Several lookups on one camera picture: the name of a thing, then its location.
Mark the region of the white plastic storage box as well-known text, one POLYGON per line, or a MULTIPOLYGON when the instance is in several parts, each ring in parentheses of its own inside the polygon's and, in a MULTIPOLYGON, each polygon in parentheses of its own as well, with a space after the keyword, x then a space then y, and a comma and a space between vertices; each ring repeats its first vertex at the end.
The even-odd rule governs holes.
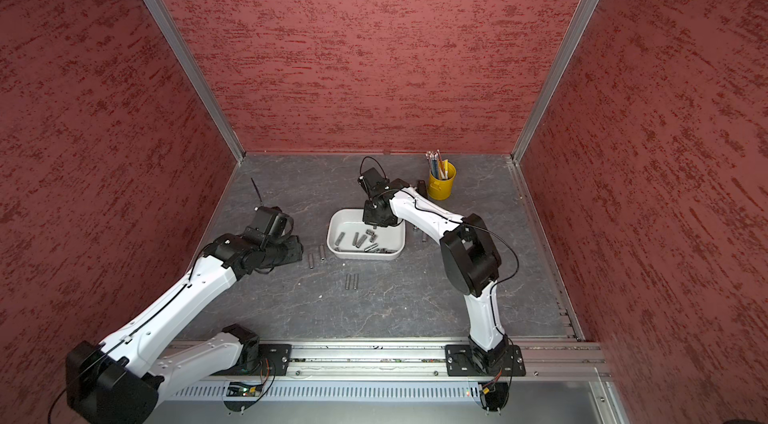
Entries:
POLYGON ((396 259, 406 244, 404 224, 381 227, 365 224, 362 209, 342 209, 331 218, 326 247, 338 258, 351 260, 396 259))

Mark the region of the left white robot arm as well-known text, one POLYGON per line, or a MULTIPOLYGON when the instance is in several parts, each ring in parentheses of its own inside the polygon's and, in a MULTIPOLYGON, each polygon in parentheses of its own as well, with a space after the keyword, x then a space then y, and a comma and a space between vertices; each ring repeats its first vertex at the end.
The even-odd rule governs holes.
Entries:
POLYGON ((180 353, 166 349, 213 300, 245 276, 298 263, 296 236, 247 239, 225 234, 153 304, 98 344, 78 344, 66 357, 68 406, 90 423, 142 423, 167 398, 210 375, 242 372, 270 387, 286 372, 289 348, 262 351, 240 325, 180 353))

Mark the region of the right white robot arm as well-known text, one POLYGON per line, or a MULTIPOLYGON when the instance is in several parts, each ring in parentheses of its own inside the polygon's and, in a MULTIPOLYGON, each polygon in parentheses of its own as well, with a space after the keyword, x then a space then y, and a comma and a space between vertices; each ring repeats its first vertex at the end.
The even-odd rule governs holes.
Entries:
POLYGON ((377 227, 407 222, 439 245, 445 274, 464 296, 472 365, 484 374, 497 368, 508 354, 509 340, 497 304, 501 256, 484 221, 476 214, 449 212, 412 187, 389 185, 368 193, 363 220, 377 227))

